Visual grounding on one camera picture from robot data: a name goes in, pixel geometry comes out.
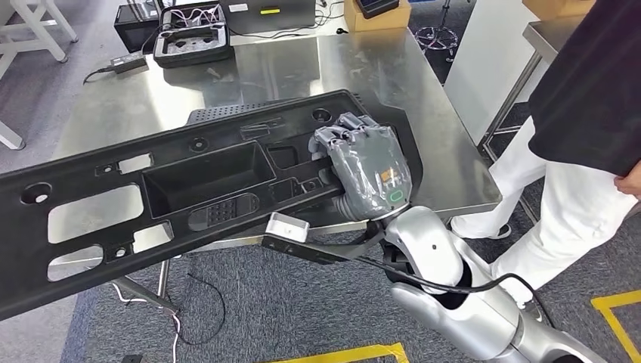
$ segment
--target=cardboard box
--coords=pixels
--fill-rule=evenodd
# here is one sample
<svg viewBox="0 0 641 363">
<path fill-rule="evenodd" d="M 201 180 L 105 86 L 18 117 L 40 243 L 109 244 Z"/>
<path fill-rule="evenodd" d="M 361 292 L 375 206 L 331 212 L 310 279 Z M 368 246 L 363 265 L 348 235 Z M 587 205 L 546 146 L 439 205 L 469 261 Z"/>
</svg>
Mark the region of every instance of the cardboard box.
<svg viewBox="0 0 641 363">
<path fill-rule="evenodd" d="M 405 28 L 410 21 L 410 12 L 412 12 L 410 3 L 407 0 L 400 0 L 398 8 L 371 19 L 365 19 L 355 0 L 345 0 L 345 22 L 350 32 Z"/>
<path fill-rule="evenodd" d="M 541 20 L 585 15 L 595 0 L 523 0 L 523 5 Z"/>
</svg>

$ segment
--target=round hole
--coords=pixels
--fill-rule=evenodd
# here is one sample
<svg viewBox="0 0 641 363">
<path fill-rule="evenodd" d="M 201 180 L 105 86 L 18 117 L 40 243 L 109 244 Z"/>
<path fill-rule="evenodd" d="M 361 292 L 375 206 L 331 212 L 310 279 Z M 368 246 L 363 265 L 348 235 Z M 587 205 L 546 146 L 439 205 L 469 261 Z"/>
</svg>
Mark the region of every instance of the round hole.
<svg viewBox="0 0 641 363">
<path fill-rule="evenodd" d="M 42 203 L 51 195 L 51 186 L 47 183 L 38 183 L 24 188 L 20 201 L 25 204 Z"/>
<path fill-rule="evenodd" d="M 317 108 L 312 111 L 311 116 L 319 123 L 326 123 L 332 119 L 332 114 L 324 108 Z"/>
<path fill-rule="evenodd" d="M 189 149 L 195 153 L 207 150 L 209 143 L 204 138 L 194 138 L 189 144 Z"/>
</svg>

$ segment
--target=charger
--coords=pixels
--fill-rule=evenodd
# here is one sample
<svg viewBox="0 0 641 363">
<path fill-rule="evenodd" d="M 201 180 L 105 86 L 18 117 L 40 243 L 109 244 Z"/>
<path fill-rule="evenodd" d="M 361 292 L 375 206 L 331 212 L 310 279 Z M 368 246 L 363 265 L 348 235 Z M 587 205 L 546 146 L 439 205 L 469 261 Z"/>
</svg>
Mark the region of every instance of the charger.
<svg viewBox="0 0 641 363">
<path fill-rule="evenodd" d="M 110 64 L 111 65 L 108 67 L 100 68 L 99 70 L 95 70 L 89 73 L 82 81 L 82 84 L 84 85 L 87 80 L 89 80 L 89 77 L 93 76 L 94 74 L 106 72 L 115 72 L 116 74 L 118 74 L 139 67 L 144 67 L 147 65 L 147 61 L 144 59 L 142 51 L 136 51 L 131 54 L 123 55 L 122 57 L 114 58 L 110 60 Z"/>
</svg>

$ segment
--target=black shirt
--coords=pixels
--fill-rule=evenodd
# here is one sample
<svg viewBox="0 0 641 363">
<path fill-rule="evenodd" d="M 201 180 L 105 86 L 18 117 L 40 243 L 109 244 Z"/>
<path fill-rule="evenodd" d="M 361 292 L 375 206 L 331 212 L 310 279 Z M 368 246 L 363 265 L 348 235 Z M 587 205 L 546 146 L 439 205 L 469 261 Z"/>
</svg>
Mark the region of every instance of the black shirt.
<svg viewBox="0 0 641 363">
<path fill-rule="evenodd" d="M 641 160 L 641 0 L 598 0 L 529 104 L 533 153 L 626 176 Z"/>
</svg>

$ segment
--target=green label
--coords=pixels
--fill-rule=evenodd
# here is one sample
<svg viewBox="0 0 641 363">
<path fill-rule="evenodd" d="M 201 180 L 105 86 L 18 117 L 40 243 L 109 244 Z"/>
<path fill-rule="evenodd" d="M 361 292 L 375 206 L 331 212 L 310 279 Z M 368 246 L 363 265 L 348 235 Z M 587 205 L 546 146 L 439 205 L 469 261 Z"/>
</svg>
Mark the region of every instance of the green label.
<svg viewBox="0 0 641 363">
<path fill-rule="evenodd" d="M 389 200 L 396 203 L 399 200 L 403 199 L 403 191 L 395 191 L 389 195 Z"/>
</svg>

